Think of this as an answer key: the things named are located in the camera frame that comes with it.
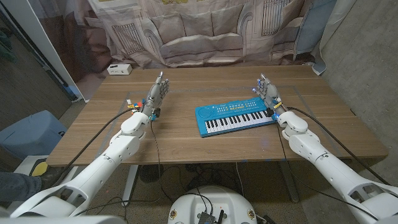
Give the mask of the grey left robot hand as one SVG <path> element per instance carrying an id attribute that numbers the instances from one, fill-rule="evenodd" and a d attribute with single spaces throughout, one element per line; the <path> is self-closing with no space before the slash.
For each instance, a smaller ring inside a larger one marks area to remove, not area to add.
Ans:
<path id="1" fill-rule="evenodd" d="M 160 72 L 156 78 L 155 83 L 151 86 L 147 97 L 145 98 L 141 113 L 151 117 L 156 109 L 162 105 L 162 100 L 169 92 L 169 80 L 163 79 L 164 73 Z"/>

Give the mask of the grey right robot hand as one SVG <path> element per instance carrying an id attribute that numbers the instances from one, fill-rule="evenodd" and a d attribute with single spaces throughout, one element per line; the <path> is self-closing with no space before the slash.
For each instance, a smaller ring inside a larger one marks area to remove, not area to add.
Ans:
<path id="1" fill-rule="evenodd" d="M 272 110 L 276 116 L 287 111 L 276 86 L 263 73 L 257 79 L 257 87 L 253 88 L 252 91 L 263 100 L 266 107 Z"/>

